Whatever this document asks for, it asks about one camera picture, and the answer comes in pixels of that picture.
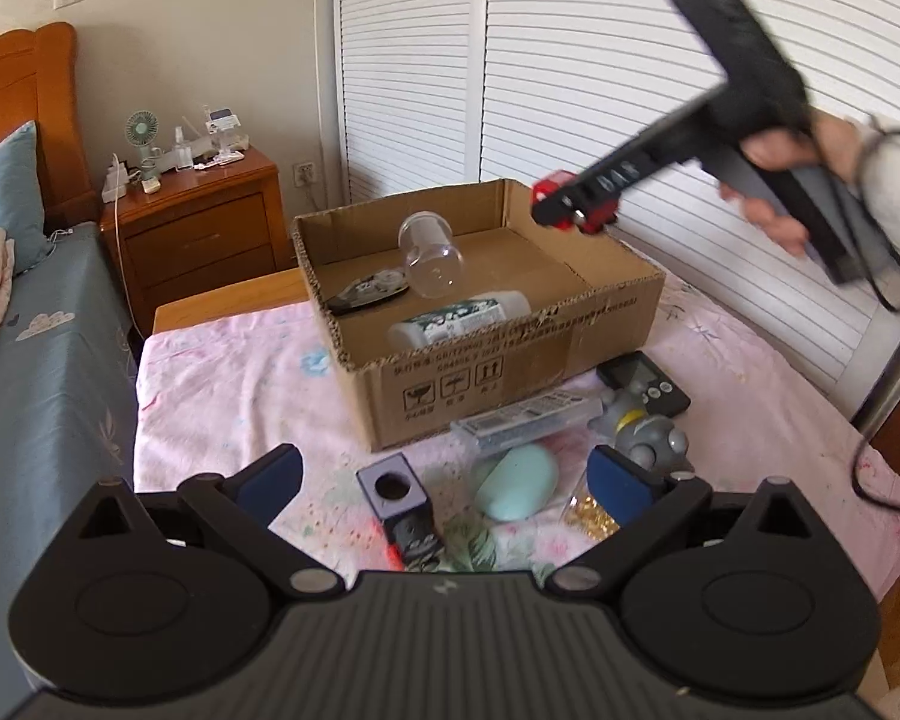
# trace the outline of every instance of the green fan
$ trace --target green fan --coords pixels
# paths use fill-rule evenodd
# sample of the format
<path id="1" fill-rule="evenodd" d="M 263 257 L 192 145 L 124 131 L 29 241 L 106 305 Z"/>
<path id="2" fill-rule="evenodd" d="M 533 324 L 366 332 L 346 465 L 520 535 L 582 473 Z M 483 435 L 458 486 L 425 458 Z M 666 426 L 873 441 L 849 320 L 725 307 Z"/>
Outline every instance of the green fan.
<path id="1" fill-rule="evenodd" d="M 140 154 L 140 170 L 144 178 L 154 178 L 157 175 L 156 158 L 151 148 L 151 143 L 156 140 L 156 133 L 160 131 L 160 122 L 149 111 L 137 111 L 129 119 L 124 127 L 124 134 L 132 146 L 136 146 Z"/>

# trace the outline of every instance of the human hand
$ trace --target human hand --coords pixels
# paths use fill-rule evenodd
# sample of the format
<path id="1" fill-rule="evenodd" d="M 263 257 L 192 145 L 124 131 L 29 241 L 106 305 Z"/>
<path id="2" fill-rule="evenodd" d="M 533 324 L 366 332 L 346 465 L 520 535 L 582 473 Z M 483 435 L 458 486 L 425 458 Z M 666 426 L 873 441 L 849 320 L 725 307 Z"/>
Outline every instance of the human hand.
<path id="1" fill-rule="evenodd" d="M 857 128 L 836 116 L 815 110 L 813 129 L 826 165 L 845 184 L 853 183 L 863 141 Z M 791 167 L 816 165 L 818 154 L 810 139 L 786 129 L 768 129 L 741 143 L 744 154 L 764 170 L 789 170 Z M 804 255 L 810 238 L 806 227 L 789 215 L 778 215 L 773 205 L 760 197 L 744 197 L 725 183 L 720 184 L 720 197 L 739 200 L 744 218 L 763 230 L 767 237 L 794 257 Z"/>

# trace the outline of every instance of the black cable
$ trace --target black cable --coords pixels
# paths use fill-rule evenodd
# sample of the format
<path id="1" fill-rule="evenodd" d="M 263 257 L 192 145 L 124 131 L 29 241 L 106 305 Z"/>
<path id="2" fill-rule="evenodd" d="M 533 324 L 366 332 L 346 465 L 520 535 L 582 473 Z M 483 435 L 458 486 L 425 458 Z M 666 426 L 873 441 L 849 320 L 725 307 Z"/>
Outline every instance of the black cable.
<path id="1" fill-rule="evenodd" d="M 809 136 L 810 143 L 812 143 L 813 149 L 816 152 L 817 159 L 818 161 L 820 161 L 821 169 L 823 170 L 823 174 L 826 177 L 827 184 L 830 186 L 830 193 L 833 196 L 833 202 L 837 206 L 837 211 L 840 213 L 840 221 L 844 224 L 845 230 L 847 230 L 847 237 L 850 238 L 850 245 L 852 247 L 851 253 L 859 261 L 861 269 L 864 271 L 864 279 L 866 279 L 866 283 L 871 286 L 871 290 L 874 290 L 876 299 L 877 301 L 879 301 L 881 306 L 883 306 L 891 314 L 900 314 L 900 305 L 895 306 L 893 305 L 893 303 L 890 303 L 890 300 L 888 300 L 884 295 L 883 290 L 881 290 L 876 284 L 874 271 L 871 269 L 869 262 L 866 261 L 863 249 L 861 248 L 860 242 L 857 239 L 856 230 L 850 223 L 850 211 L 847 210 L 847 202 L 852 202 L 852 200 L 847 200 L 837 188 L 837 179 L 833 175 L 832 170 L 828 170 L 828 168 L 826 167 L 826 156 L 824 156 L 823 154 L 823 148 L 821 147 L 820 141 L 818 141 L 816 134 L 814 134 L 813 130 L 811 129 L 809 132 L 807 132 L 807 135 Z M 871 157 L 874 156 L 880 146 L 882 146 L 889 138 L 895 136 L 900 136 L 900 129 L 881 131 L 876 138 L 873 138 L 869 143 L 866 144 L 866 146 L 864 146 L 864 149 L 861 151 L 860 157 L 857 160 L 857 169 L 854 181 L 857 185 L 857 196 L 860 201 L 860 210 L 864 215 L 864 221 L 874 230 L 876 234 L 878 234 L 883 239 L 884 247 L 888 252 L 890 252 L 890 259 L 893 260 L 893 262 L 900 270 L 900 252 L 896 250 L 896 247 L 887 237 L 887 234 L 883 231 L 883 227 L 881 227 L 877 223 L 874 215 L 871 214 L 871 211 L 869 210 L 869 204 L 866 202 L 866 190 L 864 189 L 864 175 L 866 171 L 866 165 L 868 165 Z"/>
<path id="2" fill-rule="evenodd" d="M 880 301 L 880 305 L 887 309 L 887 311 L 893 312 L 895 314 L 900 313 L 900 306 L 895 306 L 890 303 L 884 293 L 882 293 L 881 290 L 876 286 L 874 272 L 871 270 L 869 263 L 864 258 L 860 244 L 857 241 L 856 232 L 850 225 L 850 211 L 847 210 L 847 200 L 840 194 L 840 191 L 837 188 L 837 180 L 834 177 L 833 172 L 831 172 L 831 170 L 826 167 L 826 158 L 823 156 L 823 149 L 821 148 L 820 142 L 817 140 L 817 137 L 812 130 L 809 130 L 804 134 L 806 134 L 810 138 L 811 143 L 813 143 L 813 148 L 817 153 L 817 158 L 820 161 L 821 169 L 827 176 L 827 181 L 829 183 L 831 193 L 833 194 L 834 202 L 837 205 L 837 209 L 840 211 L 841 220 L 844 223 L 845 228 L 847 228 L 847 234 L 848 237 L 850 237 L 850 242 L 854 249 L 854 253 L 860 260 L 860 263 L 863 267 L 866 282 L 871 285 L 871 288 L 876 294 L 877 300 Z M 866 190 L 864 189 L 866 164 L 869 162 L 869 159 L 874 156 L 880 146 L 888 141 L 888 139 L 895 137 L 900 137 L 900 129 L 892 129 L 886 131 L 881 130 L 876 138 L 873 138 L 869 143 L 866 144 L 866 146 L 864 146 L 864 149 L 860 154 L 860 158 L 857 161 L 857 170 L 854 180 L 857 185 L 857 194 L 859 196 L 861 210 L 863 211 L 866 223 L 871 225 L 871 227 L 874 228 L 874 231 L 876 231 L 883 238 L 887 246 L 887 250 L 890 252 L 890 256 L 893 258 L 893 261 L 900 269 L 900 253 L 890 242 L 890 239 L 883 231 L 883 228 L 877 223 L 876 219 L 871 214 L 871 211 L 869 210 L 869 204 L 866 202 Z M 866 447 L 869 445 L 870 440 L 871 437 L 861 437 L 857 448 L 853 452 L 853 459 L 850 463 L 850 488 L 852 488 L 854 494 L 858 498 L 871 504 L 871 506 L 878 507 L 879 509 L 885 509 L 888 512 L 896 512 L 897 514 L 900 514 L 900 503 L 895 503 L 895 501 L 890 501 L 887 498 L 880 498 L 876 495 L 871 495 L 866 490 L 864 490 L 863 486 L 860 484 L 860 461 L 861 459 L 863 459 L 864 452 L 866 451 Z"/>

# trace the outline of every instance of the cardboard box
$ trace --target cardboard box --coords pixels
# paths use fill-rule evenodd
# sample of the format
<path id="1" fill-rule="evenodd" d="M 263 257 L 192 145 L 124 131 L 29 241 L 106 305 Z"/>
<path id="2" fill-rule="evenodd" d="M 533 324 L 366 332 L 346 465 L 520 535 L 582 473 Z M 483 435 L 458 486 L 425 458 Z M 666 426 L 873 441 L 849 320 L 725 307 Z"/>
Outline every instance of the cardboard box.
<path id="1" fill-rule="evenodd" d="M 436 211 L 454 233 L 466 274 L 446 298 L 412 291 L 343 317 L 327 299 L 357 278 L 402 264 L 397 231 Z M 367 445 L 378 450 L 451 420 L 521 399 L 639 348 L 650 332 L 664 274 L 608 236 L 539 227 L 530 190 L 511 180 L 440 187 L 303 215 L 293 245 L 319 306 L 338 379 Z M 394 353 L 394 322 L 495 290 L 520 290 L 528 317 Z"/>

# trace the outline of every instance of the closet door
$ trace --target closet door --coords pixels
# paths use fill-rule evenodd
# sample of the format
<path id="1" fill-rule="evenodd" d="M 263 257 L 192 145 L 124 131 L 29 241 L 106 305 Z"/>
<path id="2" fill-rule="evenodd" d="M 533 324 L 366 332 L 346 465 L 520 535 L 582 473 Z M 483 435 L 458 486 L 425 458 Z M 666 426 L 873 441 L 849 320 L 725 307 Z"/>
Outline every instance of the closet door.
<path id="1" fill-rule="evenodd" d="M 749 2 L 813 103 L 900 120 L 900 0 Z M 487 0 L 481 177 L 578 170 L 721 78 L 668 0 Z M 867 289 L 771 244 L 697 167 L 628 191 L 619 234 L 758 328 L 847 415 L 900 339 Z"/>
<path id="2" fill-rule="evenodd" d="M 349 201 L 463 181 L 470 0 L 337 0 Z"/>

